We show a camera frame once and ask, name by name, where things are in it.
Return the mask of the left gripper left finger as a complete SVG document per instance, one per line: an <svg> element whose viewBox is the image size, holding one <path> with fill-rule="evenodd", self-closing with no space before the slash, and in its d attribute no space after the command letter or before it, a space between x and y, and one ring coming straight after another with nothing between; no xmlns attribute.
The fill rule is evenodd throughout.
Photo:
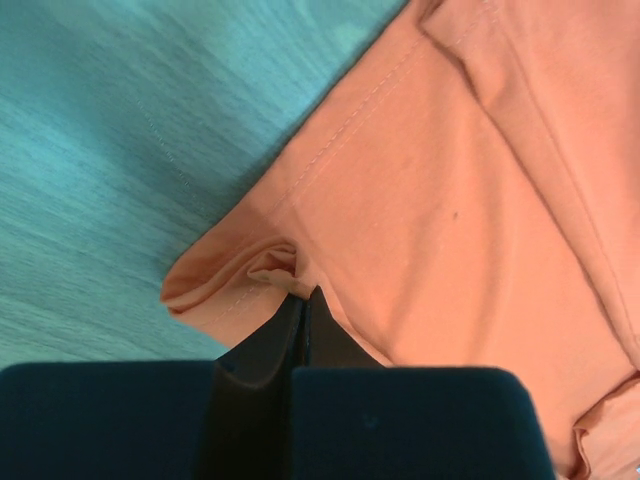
<svg viewBox="0 0 640 480"><path fill-rule="evenodd" d="M23 363L1 373L5 479L279 479L302 300L217 360Z"/></svg>

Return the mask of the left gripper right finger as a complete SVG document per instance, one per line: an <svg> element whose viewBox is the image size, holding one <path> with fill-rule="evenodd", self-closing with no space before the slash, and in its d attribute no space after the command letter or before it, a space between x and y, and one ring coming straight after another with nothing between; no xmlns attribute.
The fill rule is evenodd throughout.
<svg viewBox="0 0 640 480"><path fill-rule="evenodd" d="M321 289L292 372L292 479L551 479L530 395L499 368L385 368Z"/></svg>

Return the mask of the orange t shirt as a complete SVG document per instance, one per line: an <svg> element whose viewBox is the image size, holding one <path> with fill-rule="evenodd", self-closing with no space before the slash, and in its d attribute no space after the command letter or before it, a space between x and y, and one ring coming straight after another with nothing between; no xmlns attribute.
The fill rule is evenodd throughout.
<svg viewBox="0 0 640 480"><path fill-rule="evenodd" d="M232 347L315 288L387 365L515 374L558 478L636 478L638 3L410 2L161 300Z"/></svg>

